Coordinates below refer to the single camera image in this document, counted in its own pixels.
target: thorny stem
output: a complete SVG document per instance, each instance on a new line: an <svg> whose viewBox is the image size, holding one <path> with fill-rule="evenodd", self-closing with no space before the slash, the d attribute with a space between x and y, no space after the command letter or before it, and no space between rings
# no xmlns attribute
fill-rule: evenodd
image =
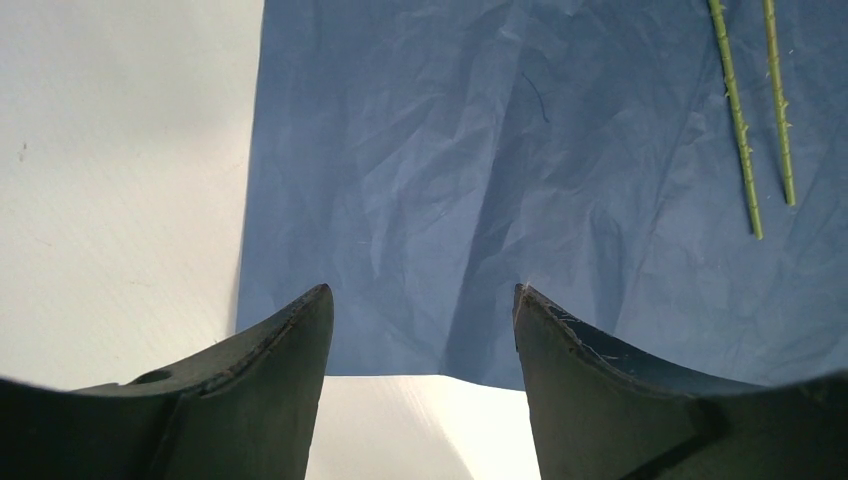
<svg viewBox="0 0 848 480"><path fill-rule="evenodd" d="M742 176L745 180L745 194L748 197L748 212L751 217L751 227L757 239L763 238L763 225L760 221L760 207L757 205L757 191L754 188L754 170L751 167L751 147L748 146L748 124L742 117L742 104L739 101L739 91L736 88L736 74L733 71L733 59L730 56L730 40L727 38L727 27L724 25L724 15L720 0L709 0L710 13L718 38L721 51L721 64L724 67L724 83L727 85L727 96L730 98L730 109L733 113L733 126L736 129L736 143L739 146L739 156L742 162Z"/></svg>
<svg viewBox="0 0 848 480"><path fill-rule="evenodd" d="M774 18L774 0L763 0L763 13L766 17L766 39L769 50L769 73L771 89L774 95L774 113L777 117L777 135L780 138L780 160L783 167L783 188L786 203L795 205L795 182L792 179L792 158L789 155L789 122L786 121L786 107L789 102L783 97L783 81L780 78L780 56L777 50L777 21Z"/></svg>

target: green stick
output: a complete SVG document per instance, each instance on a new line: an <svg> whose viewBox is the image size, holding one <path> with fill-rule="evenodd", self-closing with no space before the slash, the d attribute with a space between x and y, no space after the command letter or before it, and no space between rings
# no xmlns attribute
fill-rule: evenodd
<svg viewBox="0 0 848 480"><path fill-rule="evenodd" d="M777 117L777 135L780 138L780 160L783 167L783 189L786 203L795 205L795 182L792 179L792 158L789 155L789 122L786 121L786 107L789 102L783 98L783 81L780 79L780 56L777 50L777 22L774 19L774 0L763 0L763 13L766 16L766 39L769 49L769 70L771 90L774 95L774 113Z"/></svg>
<svg viewBox="0 0 848 480"><path fill-rule="evenodd" d="M724 25L724 15L720 0L709 0L710 13L713 16L718 47L721 51L721 64L724 67L724 83L727 85L727 96L730 97L730 109L733 113L733 126L736 129L736 143L739 146L739 156L742 162L742 177L745 180L745 193L748 197L748 213L751 216L751 228L757 239L763 238L763 225L760 222L760 207L757 205L757 190L754 188L754 170L751 167L751 147L748 146L748 124L742 117L742 104L739 102L739 91L736 89L736 74L733 72L733 59L730 56L730 41L727 38L727 27Z"/></svg>

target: black object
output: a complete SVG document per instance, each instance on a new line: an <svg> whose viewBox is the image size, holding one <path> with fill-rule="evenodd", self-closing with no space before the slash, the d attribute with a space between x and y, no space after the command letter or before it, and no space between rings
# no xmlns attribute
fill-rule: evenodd
<svg viewBox="0 0 848 480"><path fill-rule="evenodd" d="M514 315L543 480L848 478L845 372L779 388L705 375L520 285Z"/></svg>
<svg viewBox="0 0 848 480"><path fill-rule="evenodd" d="M323 285L128 385L0 380L0 478L302 479L332 330Z"/></svg>

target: blue sheet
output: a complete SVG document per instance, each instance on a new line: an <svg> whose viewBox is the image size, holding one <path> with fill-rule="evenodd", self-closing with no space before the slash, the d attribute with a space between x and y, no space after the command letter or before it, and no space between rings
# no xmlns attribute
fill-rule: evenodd
<svg viewBox="0 0 848 480"><path fill-rule="evenodd" d="M727 0L765 239L706 0L265 5L239 329L317 283L329 374L522 388L513 287L710 374L848 367L848 4Z"/></svg>

